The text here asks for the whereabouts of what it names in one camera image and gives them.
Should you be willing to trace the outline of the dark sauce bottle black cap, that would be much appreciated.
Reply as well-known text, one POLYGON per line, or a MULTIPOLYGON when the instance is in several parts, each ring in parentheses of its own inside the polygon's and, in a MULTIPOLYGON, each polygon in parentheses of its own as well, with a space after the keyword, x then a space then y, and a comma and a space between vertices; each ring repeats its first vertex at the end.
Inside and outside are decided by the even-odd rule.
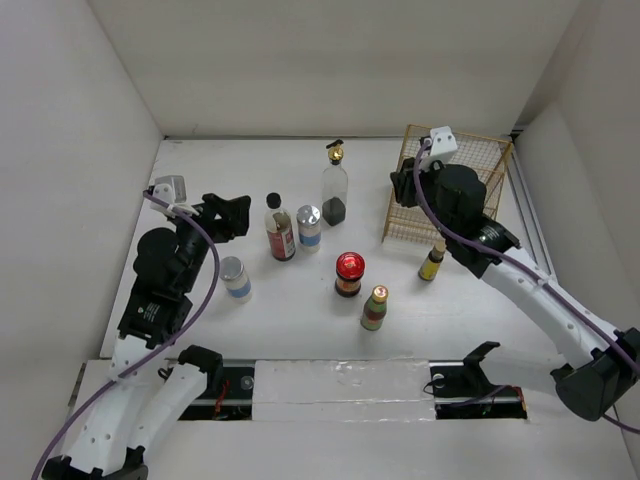
POLYGON ((291 216, 276 192, 266 196, 266 205, 264 223, 271 254, 278 261, 291 260, 296 253, 291 216))

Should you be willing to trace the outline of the tall clear dispenser bottle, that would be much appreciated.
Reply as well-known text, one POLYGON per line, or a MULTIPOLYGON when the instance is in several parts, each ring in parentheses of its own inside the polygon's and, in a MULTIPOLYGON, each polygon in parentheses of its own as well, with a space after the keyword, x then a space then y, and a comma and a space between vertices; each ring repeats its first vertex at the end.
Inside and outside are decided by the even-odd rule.
POLYGON ((322 218, 329 226, 346 219, 348 175, 342 166, 343 141, 337 139, 326 146, 329 166, 322 173, 322 218))

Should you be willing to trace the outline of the spice jar silver lid blue label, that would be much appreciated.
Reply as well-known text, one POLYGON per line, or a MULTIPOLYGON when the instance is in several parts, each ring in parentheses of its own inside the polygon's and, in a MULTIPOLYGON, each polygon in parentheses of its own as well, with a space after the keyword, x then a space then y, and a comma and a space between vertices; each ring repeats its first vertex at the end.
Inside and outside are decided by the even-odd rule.
POLYGON ((250 301, 252 286, 244 263, 235 256, 227 256, 221 260, 220 268, 220 278, 230 297, 240 303, 250 301))

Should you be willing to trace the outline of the red lid sauce jar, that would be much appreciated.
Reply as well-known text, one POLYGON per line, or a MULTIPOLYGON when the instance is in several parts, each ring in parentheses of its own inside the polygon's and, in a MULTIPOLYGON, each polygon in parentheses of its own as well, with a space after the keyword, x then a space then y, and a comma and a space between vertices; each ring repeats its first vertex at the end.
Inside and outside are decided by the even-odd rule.
POLYGON ((365 260, 356 252, 344 252, 336 260, 336 292, 345 298, 356 296, 361 289, 365 260))

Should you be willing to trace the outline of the green red sauce bottle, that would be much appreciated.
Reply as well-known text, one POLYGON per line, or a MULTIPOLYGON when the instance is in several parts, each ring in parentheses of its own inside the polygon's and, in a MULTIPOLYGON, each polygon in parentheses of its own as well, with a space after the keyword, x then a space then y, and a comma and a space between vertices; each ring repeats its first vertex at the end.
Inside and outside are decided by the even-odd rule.
POLYGON ((360 325, 369 331, 377 331, 383 324, 387 313, 389 291, 384 285, 377 285, 363 307, 360 325))

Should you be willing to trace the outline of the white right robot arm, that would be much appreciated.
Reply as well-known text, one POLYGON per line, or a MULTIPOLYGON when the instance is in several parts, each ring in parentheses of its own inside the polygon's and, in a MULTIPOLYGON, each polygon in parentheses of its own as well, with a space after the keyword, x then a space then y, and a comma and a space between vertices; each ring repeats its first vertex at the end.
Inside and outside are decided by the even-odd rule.
POLYGON ((545 375, 575 415, 597 421, 639 379, 639 331, 625 331, 587 311, 542 272, 517 237, 484 212, 486 187, 464 165, 413 158, 390 175, 403 207, 420 207, 444 237, 446 249, 476 278, 501 292, 554 343, 563 365, 545 375))

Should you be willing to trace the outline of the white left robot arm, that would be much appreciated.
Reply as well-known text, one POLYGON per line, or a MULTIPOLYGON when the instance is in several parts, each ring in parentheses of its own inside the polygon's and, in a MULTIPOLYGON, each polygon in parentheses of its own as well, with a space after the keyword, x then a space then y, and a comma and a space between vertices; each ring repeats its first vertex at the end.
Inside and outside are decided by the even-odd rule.
POLYGON ((217 244, 247 234, 251 198, 209 193, 188 205, 152 188, 143 196, 171 225, 138 241, 107 381, 55 434, 35 479, 145 479, 149 453, 191 403, 225 388, 223 357, 207 348, 191 345, 173 367, 162 365, 215 292, 217 244))

